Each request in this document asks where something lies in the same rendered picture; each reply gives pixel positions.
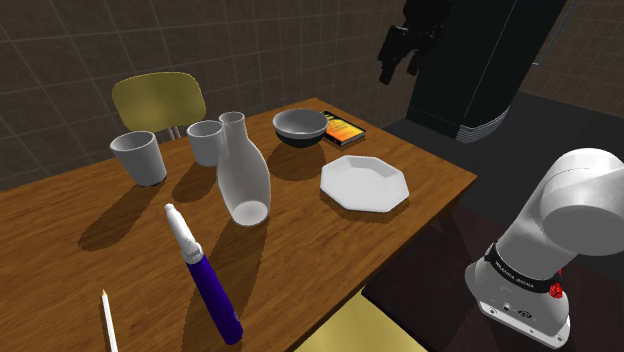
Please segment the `yellow chair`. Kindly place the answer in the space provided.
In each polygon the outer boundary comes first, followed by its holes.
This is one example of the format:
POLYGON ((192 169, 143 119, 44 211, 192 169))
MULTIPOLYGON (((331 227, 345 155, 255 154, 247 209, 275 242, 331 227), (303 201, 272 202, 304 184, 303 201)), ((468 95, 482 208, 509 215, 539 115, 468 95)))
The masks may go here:
POLYGON ((359 290, 294 352, 428 352, 359 290))
POLYGON ((202 120, 206 104, 198 82, 184 72, 154 72, 124 79, 112 100, 130 131, 156 133, 202 120))

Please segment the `grey cup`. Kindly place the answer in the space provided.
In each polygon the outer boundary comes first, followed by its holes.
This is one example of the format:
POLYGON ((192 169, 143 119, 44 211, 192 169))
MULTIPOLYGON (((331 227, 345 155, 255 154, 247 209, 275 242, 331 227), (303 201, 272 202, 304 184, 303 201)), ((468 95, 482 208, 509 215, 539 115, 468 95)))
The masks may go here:
POLYGON ((187 128, 187 136, 196 162, 201 166, 217 166, 226 145, 223 125, 215 120, 202 120, 187 128))
POLYGON ((118 136, 110 143, 110 149, 139 186, 157 185, 167 176, 152 132, 133 131, 118 136))

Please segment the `purple and white pen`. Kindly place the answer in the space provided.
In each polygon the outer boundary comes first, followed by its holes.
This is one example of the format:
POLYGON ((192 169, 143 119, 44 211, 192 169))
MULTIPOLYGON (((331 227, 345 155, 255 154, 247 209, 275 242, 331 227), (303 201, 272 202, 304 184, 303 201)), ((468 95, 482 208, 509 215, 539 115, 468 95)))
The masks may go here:
POLYGON ((187 268, 222 339, 227 345, 238 343, 242 339, 243 327, 202 246, 173 204, 167 203, 164 212, 187 268))

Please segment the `grey bowl with black outside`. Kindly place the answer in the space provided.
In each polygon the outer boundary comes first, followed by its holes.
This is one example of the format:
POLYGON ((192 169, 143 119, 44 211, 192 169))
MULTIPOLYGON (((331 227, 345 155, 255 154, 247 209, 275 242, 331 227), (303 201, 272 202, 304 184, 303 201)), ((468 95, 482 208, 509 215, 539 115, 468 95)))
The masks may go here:
POLYGON ((318 143, 324 137, 328 119, 316 110, 295 108, 277 113, 273 118, 273 126, 283 143, 296 148, 306 148, 318 143))

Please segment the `white octagonal plate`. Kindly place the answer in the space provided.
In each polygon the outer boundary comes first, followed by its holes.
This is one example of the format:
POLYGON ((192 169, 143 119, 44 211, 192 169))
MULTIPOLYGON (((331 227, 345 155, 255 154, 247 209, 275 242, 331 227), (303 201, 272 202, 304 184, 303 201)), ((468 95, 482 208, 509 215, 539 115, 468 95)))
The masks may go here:
POLYGON ((404 174, 370 156, 344 155, 322 167, 320 189, 347 210, 387 213, 409 197, 404 174))

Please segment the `white pencil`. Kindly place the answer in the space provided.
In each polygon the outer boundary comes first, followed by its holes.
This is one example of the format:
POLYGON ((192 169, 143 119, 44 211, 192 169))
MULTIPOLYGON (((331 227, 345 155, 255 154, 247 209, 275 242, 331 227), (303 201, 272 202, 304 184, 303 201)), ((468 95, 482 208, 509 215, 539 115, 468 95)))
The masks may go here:
POLYGON ((109 340, 109 346, 111 352, 118 352, 118 345, 116 341, 116 335, 114 330, 114 324, 112 320, 112 314, 110 310, 109 298, 105 289, 102 290, 101 301, 103 306, 103 312, 105 317, 106 332, 109 340))

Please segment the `white narrow-necked vase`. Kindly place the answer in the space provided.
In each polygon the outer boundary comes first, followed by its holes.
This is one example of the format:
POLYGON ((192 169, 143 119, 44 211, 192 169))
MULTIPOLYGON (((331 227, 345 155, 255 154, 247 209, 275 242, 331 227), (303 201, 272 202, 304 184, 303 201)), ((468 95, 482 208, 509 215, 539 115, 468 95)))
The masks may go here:
POLYGON ((258 147, 250 140, 245 115, 227 112, 219 116, 224 144, 217 165, 217 183, 233 221, 255 226, 269 215, 270 174, 258 147))

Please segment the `orange and black book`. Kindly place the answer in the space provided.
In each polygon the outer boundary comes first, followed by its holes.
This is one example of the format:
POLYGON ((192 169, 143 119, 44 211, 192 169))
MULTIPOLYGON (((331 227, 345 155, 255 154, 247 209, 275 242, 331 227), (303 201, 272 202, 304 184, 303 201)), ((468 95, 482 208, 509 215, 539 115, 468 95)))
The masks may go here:
POLYGON ((328 120, 328 126, 324 136, 340 147, 346 146, 347 144, 361 139, 366 135, 365 129, 358 127, 357 125, 354 125, 329 111, 323 111, 323 115, 328 120))

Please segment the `wooden table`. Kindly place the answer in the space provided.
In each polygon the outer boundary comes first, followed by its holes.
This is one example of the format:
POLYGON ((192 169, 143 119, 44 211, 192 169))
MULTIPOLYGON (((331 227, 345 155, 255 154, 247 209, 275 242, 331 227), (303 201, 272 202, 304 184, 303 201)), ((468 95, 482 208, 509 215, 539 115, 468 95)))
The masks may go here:
POLYGON ((160 147, 166 180, 133 183, 109 159, 0 192, 0 352, 105 352, 105 289, 120 352, 295 349, 474 182, 474 175, 377 127, 344 148, 297 149, 272 114, 246 122, 271 176, 268 219, 235 224, 211 168, 184 139, 160 147), (409 197, 351 212, 320 190, 324 164, 375 156, 409 197), (182 257, 164 206, 182 214, 243 327, 227 345, 182 257))

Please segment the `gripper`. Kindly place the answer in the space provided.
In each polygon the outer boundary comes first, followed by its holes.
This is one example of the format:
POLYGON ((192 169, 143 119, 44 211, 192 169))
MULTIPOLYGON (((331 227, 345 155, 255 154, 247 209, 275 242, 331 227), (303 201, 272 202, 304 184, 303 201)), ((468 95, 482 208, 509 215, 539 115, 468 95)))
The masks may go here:
POLYGON ((449 0, 406 0, 403 7, 405 22, 392 25, 387 32, 377 60, 381 62, 379 81, 388 85, 400 61, 408 54, 409 45, 416 45, 407 72, 416 76, 425 65, 431 45, 439 39, 449 14, 449 0))

